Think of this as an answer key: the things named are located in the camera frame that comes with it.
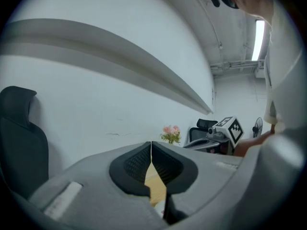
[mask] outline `white shirt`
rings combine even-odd
[[[282,132],[285,127],[278,110],[275,109],[272,89],[283,81],[304,46],[295,24],[281,4],[277,0],[273,0],[273,6],[271,40],[264,70],[268,95],[264,120],[275,125],[275,132]]]

